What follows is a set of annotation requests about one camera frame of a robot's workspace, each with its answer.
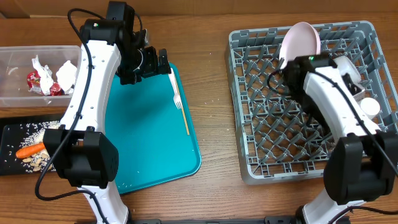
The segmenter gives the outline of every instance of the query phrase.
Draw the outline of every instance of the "fork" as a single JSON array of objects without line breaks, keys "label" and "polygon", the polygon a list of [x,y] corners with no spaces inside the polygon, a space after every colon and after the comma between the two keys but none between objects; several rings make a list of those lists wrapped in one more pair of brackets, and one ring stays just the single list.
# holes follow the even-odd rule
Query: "fork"
[{"label": "fork", "polygon": [[177,91],[177,81],[175,79],[175,74],[173,69],[171,68],[172,73],[169,74],[169,79],[170,79],[170,83],[172,84],[173,87],[173,91],[174,91],[174,104],[177,107],[177,109],[181,109],[182,108],[182,101],[181,101],[181,96],[179,95],[178,91]]}]

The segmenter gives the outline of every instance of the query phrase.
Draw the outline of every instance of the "carrot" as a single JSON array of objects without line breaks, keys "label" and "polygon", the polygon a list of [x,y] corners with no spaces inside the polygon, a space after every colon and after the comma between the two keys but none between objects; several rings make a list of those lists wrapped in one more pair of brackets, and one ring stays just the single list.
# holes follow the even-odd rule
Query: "carrot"
[{"label": "carrot", "polygon": [[33,146],[27,146],[27,147],[23,147],[22,149],[17,151],[17,158],[18,159],[24,159],[24,158],[28,158],[29,156],[40,152],[41,150],[45,149],[44,144],[38,143],[36,145]]}]

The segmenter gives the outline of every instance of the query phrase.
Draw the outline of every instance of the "brown tabletop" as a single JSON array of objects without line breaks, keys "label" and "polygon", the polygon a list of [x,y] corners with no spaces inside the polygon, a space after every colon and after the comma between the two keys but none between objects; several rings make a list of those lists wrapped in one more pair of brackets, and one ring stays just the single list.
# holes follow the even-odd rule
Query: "brown tabletop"
[{"label": "brown tabletop", "polygon": [[[80,26],[85,19],[75,19]],[[240,16],[142,17],[156,49],[166,48],[181,76],[202,154],[193,176],[122,196],[135,219],[263,218],[293,215],[314,199],[322,179],[284,184],[246,185],[240,176],[234,113],[224,53],[233,30],[360,21],[373,23],[392,79],[398,86],[398,15],[393,13],[261,14]],[[0,20],[1,46],[80,45],[67,19]],[[0,117],[63,112],[65,108],[1,109]],[[44,202],[34,195],[37,174],[0,177],[0,223],[73,223],[95,217],[82,195]],[[48,174],[41,193],[74,190],[57,174]],[[393,193],[366,205],[398,210]],[[353,223],[398,223],[398,216],[357,212]]]}]

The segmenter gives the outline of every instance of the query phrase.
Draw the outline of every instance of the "transparent container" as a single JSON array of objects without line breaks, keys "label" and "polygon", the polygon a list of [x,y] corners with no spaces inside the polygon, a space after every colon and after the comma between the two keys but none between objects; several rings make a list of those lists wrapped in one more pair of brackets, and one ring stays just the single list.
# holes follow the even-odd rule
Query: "transparent container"
[{"label": "transparent container", "polygon": [[56,82],[56,73],[67,61],[79,71],[81,49],[78,46],[0,47],[0,107],[68,106],[72,95],[43,96],[30,92],[27,75],[35,71],[32,58],[39,56],[48,65]]}]

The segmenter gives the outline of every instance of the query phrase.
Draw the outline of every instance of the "teal tray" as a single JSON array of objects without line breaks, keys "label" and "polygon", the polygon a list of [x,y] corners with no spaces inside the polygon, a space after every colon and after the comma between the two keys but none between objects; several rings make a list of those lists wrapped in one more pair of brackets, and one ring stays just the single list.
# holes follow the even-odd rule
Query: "teal tray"
[{"label": "teal tray", "polygon": [[177,68],[173,68],[189,128],[174,105],[168,75],[120,85],[115,75],[105,116],[106,137],[119,151],[116,185],[120,194],[196,173],[198,141]]}]

